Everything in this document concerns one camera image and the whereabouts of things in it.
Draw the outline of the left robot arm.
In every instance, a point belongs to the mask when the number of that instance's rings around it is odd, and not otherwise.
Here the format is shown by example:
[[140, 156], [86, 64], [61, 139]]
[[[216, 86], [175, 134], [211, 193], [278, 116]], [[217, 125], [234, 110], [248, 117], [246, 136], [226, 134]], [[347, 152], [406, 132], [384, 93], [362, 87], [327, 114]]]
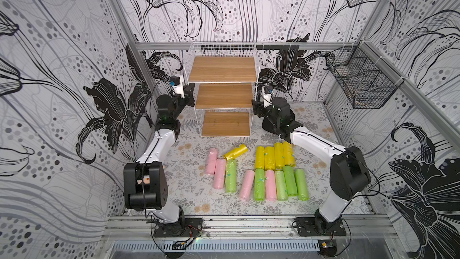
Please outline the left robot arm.
[[163, 161], [180, 133], [179, 115], [193, 107], [195, 84], [172, 84], [172, 92], [156, 99], [158, 116], [154, 137], [146, 152], [123, 169], [125, 207], [157, 219], [161, 224], [184, 227], [183, 209], [168, 198]]

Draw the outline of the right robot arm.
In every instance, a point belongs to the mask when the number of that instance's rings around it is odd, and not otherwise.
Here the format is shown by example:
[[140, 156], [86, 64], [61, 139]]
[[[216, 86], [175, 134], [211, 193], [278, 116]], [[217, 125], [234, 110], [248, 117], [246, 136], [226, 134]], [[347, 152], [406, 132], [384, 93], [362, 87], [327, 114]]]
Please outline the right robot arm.
[[322, 224], [338, 223], [353, 198], [371, 183], [371, 172], [361, 150], [356, 146], [341, 146], [310, 131], [296, 121], [284, 98], [252, 100], [252, 108], [254, 115], [263, 119], [262, 128], [265, 131], [329, 164], [330, 192], [316, 211], [315, 219]]

